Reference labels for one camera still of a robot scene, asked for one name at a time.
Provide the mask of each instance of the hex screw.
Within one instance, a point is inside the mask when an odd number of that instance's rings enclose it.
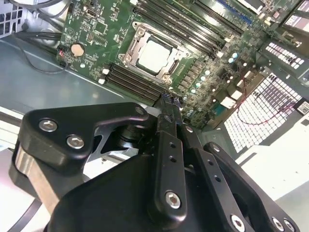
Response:
[[[185,128],[187,129],[187,131],[189,131],[190,133],[193,133],[193,129],[189,126],[185,126]]]
[[[217,145],[215,145],[215,144],[212,145],[212,148],[213,148],[216,152],[219,152],[219,151],[220,151],[219,147],[218,147]]]
[[[173,209],[179,209],[180,207],[180,198],[174,192],[167,192],[165,194],[165,200]]]
[[[245,225],[243,224],[242,220],[238,216],[231,215],[231,222],[233,223],[233,226],[239,232],[245,232]]]
[[[84,141],[78,135],[71,135],[67,138],[67,144],[74,149],[81,149],[84,146]]]
[[[292,232],[295,232],[294,226],[287,219],[284,219],[283,221]]]
[[[275,226],[278,230],[284,231],[284,227],[282,226],[281,222],[278,221],[275,217],[272,218],[272,221],[274,222]]]
[[[39,127],[43,131],[54,132],[55,130],[57,130],[58,125],[53,120],[43,119],[39,122]]]

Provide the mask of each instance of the black cable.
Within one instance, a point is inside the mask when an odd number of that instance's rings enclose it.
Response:
[[[50,25],[52,25],[54,28],[56,28],[59,31],[63,30],[63,27],[61,25],[59,25],[58,23],[56,23],[55,21],[53,21],[50,18],[44,17],[43,15],[39,14],[38,16],[40,19],[43,19],[44,21],[46,21],[47,23],[49,23]]]
[[[22,8],[40,9],[40,8],[45,8],[45,7],[56,5],[57,3],[61,2],[62,0],[48,0],[48,1],[41,2],[41,3],[35,4],[35,5],[22,4],[22,3],[19,3],[17,1],[14,1],[14,0],[8,0],[8,1],[13,5],[19,6],[19,7],[22,7]]]
[[[60,41],[60,37],[53,37],[53,36],[17,36],[17,38],[22,39],[22,38],[30,38],[30,39],[40,39],[40,40],[51,40],[51,41]]]
[[[62,33],[57,33],[57,32],[44,32],[44,31],[20,31],[17,32],[15,35],[21,35],[21,36],[54,36],[54,37],[61,37]]]
[[[47,17],[47,18],[58,18],[60,16],[62,16],[62,14],[66,11],[66,9],[68,9],[69,5],[71,3],[71,0],[68,1],[68,3],[65,5],[65,7],[56,15],[49,15],[43,11],[41,11],[40,9],[38,9],[37,11],[43,15],[43,17]]]
[[[56,56],[57,53],[58,53],[56,49],[54,49],[52,47],[49,47],[49,46],[46,46],[46,45],[44,45],[42,43],[38,43],[37,41],[32,40],[30,38],[21,38],[21,40],[23,40],[23,41],[25,41],[25,42],[33,45],[33,46],[36,46],[36,47],[38,47],[38,48],[40,48],[42,50],[45,50],[46,52],[48,52],[48,53],[50,53],[50,54],[52,54],[54,56]]]
[[[59,70],[59,71],[45,71],[45,70],[38,69],[37,67],[35,67],[31,63],[31,61],[29,60],[29,58],[28,58],[26,52],[24,51],[22,45],[19,43],[18,39],[15,37],[14,33],[12,33],[12,37],[15,39],[15,42],[16,42],[17,46],[19,47],[20,51],[23,53],[24,57],[26,58],[27,63],[30,65],[30,67],[32,67],[36,71],[39,71],[39,72],[45,73],[45,74],[58,74],[58,73],[64,72],[68,68],[68,63],[66,62],[66,66],[63,69]]]
[[[28,9],[28,11],[29,11],[30,13],[33,14],[33,12],[34,12],[35,10],[33,10],[33,9]],[[59,30],[59,31],[62,31],[62,30],[63,30],[63,27],[62,27],[61,25],[59,25],[58,23],[56,23],[54,20],[50,19],[49,17],[44,16],[44,14],[39,14],[38,17],[39,17],[40,19],[44,20],[45,22],[49,23],[50,25],[52,25],[52,26],[53,26],[54,28],[56,28],[57,30]]]

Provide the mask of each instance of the metal frame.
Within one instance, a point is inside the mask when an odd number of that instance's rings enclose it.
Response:
[[[178,43],[176,43],[177,48],[175,48],[175,45],[168,44],[165,41],[156,37],[154,34],[155,29],[153,29],[151,26],[147,24],[140,22],[133,22],[132,25],[133,28],[136,30],[134,39],[131,42],[130,47],[126,52],[126,54],[120,54],[118,55],[118,57],[123,61],[123,64],[127,65],[130,69],[142,73],[154,81],[157,81],[159,83],[166,82],[168,85],[170,85],[172,83],[170,75],[176,70],[182,58],[190,57],[190,53],[184,47],[178,45]],[[155,37],[160,42],[170,46],[172,49],[168,57],[168,64],[165,67],[163,67],[160,70],[160,72],[156,75],[152,75],[136,66],[138,59],[140,58],[140,51],[143,51],[143,48],[147,45],[151,37]],[[164,38],[169,42],[175,44],[174,40],[171,39],[170,37],[165,35]]]

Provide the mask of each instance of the screw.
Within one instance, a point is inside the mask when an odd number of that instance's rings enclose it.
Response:
[[[283,220],[284,223],[286,224],[286,226],[292,231],[292,232],[295,232],[295,228],[292,226],[292,224],[287,220]]]
[[[139,36],[143,36],[144,35],[144,31],[143,30],[138,30],[138,32],[137,32],[137,34],[139,35]]]
[[[170,116],[168,116],[168,115],[165,115],[164,118],[165,118],[165,120],[166,120],[167,122],[172,122],[172,121],[173,121],[173,120],[170,118]]]
[[[167,192],[165,194],[166,202],[172,207],[173,209],[179,209],[180,207],[180,199],[174,192]]]
[[[245,232],[245,225],[243,224],[242,220],[237,217],[236,215],[231,215],[231,221],[233,223],[233,226],[239,231],[239,232]]]
[[[144,111],[142,109],[140,109],[139,107],[135,107],[135,110],[137,113],[139,113],[140,115],[144,114]]]
[[[84,141],[77,135],[71,135],[67,138],[67,144],[74,149],[81,149],[84,146]]]
[[[53,132],[55,130],[57,130],[58,126],[57,124],[49,119],[44,119],[42,121],[39,122],[39,127],[41,130],[43,131],[47,131],[47,132]]]
[[[187,129],[187,131],[189,131],[190,133],[193,133],[193,130],[192,130],[192,128],[191,127],[189,127],[189,126],[185,126],[185,128]]]
[[[219,152],[219,151],[220,151],[220,149],[218,148],[218,146],[215,145],[215,144],[212,145],[212,148],[213,148],[216,152]]]
[[[130,62],[132,60],[132,57],[130,55],[126,55],[125,61]]]
[[[284,227],[282,226],[281,222],[279,222],[275,217],[272,218],[273,222],[275,223],[275,226],[278,230],[284,231]]]

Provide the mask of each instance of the mounting hole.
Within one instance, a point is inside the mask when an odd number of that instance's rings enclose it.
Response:
[[[171,119],[171,117],[168,115],[165,115],[164,118],[167,122],[173,122],[173,119]]]
[[[172,147],[172,148],[176,148],[175,144],[170,142],[169,145]]]
[[[221,183],[221,179],[220,179],[219,177],[217,177],[217,176],[215,175],[214,178],[216,179],[216,181],[218,181],[219,183]]]
[[[176,162],[177,162],[177,160],[176,160],[173,156],[170,156],[170,157],[169,157],[169,160],[172,161],[173,163],[176,163]]]

